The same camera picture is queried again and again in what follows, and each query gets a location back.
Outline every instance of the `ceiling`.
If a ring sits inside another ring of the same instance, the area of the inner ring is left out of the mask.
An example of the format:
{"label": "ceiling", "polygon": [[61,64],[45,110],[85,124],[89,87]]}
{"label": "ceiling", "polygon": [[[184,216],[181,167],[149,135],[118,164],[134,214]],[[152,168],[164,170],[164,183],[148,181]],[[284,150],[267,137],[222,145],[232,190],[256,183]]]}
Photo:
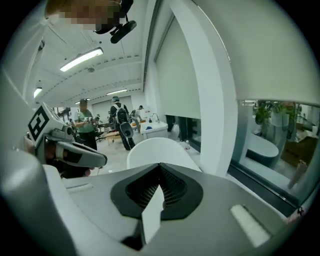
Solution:
{"label": "ceiling", "polygon": [[[148,0],[136,0],[128,12],[136,28],[117,44],[110,42],[111,35],[84,30],[81,25],[67,24],[63,19],[50,20],[44,34],[44,52],[37,72],[36,87],[42,92],[36,102],[52,107],[74,107],[82,98],[91,103],[101,102],[107,93],[127,89],[142,91],[142,64],[145,18]],[[66,72],[61,66],[97,47],[103,54],[89,59]]]}

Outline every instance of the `black vent grille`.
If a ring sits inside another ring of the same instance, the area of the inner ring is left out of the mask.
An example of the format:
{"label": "black vent grille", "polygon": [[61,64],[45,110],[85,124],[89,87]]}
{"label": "black vent grille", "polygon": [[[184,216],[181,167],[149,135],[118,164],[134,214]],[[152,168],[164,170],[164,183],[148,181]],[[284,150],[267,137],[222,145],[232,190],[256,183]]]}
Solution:
{"label": "black vent grille", "polygon": [[187,192],[187,185],[181,178],[162,167],[158,168],[127,187],[126,194],[142,209],[147,207],[159,185],[163,191],[166,207],[178,202]]}
{"label": "black vent grille", "polygon": [[178,220],[189,216],[203,198],[201,185],[186,175],[190,169],[173,164],[155,163],[137,167],[136,174],[116,183],[111,200],[123,216],[141,219],[142,212],[154,196],[158,186],[164,195],[165,207],[161,220]]}
{"label": "black vent grille", "polygon": [[162,167],[159,181],[160,187],[163,191],[166,208],[180,201],[187,192],[186,183]]}

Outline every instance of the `white chair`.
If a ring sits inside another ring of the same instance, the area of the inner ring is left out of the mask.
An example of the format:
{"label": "white chair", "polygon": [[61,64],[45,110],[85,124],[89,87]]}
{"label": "white chair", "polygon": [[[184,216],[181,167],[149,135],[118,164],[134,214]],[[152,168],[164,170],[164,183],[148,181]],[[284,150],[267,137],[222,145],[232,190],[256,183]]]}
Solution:
{"label": "white chair", "polygon": [[201,172],[185,149],[169,138],[146,139],[131,149],[126,159],[127,169],[155,163],[167,163]]}

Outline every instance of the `window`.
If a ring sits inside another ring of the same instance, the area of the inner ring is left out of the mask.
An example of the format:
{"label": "window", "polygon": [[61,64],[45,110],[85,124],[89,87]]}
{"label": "window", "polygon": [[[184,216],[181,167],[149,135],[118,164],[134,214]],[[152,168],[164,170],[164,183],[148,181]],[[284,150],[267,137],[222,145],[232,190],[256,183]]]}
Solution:
{"label": "window", "polygon": [[201,150],[201,120],[195,118],[178,117],[180,140],[189,141],[195,150]]}
{"label": "window", "polygon": [[[280,197],[282,204],[299,207],[320,179],[319,119],[315,106],[271,100],[239,103],[230,174],[242,182],[241,172]],[[243,182],[248,187],[250,182]],[[273,206],[289,214],[281,203]]]}

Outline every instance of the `cap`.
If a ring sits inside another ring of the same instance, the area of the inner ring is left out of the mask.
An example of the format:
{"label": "cap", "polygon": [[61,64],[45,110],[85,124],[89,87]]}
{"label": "cap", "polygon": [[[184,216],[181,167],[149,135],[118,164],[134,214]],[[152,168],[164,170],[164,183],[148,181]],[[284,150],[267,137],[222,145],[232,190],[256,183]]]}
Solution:
{"label": "cap", "polygon": [[80,99],[80,105],[88,103],[88,101],[85,98]]}
{"label": "cap", "polygon": [[113,96],[112,97],[112,102],[119,102],[119,98],[117,96]]}

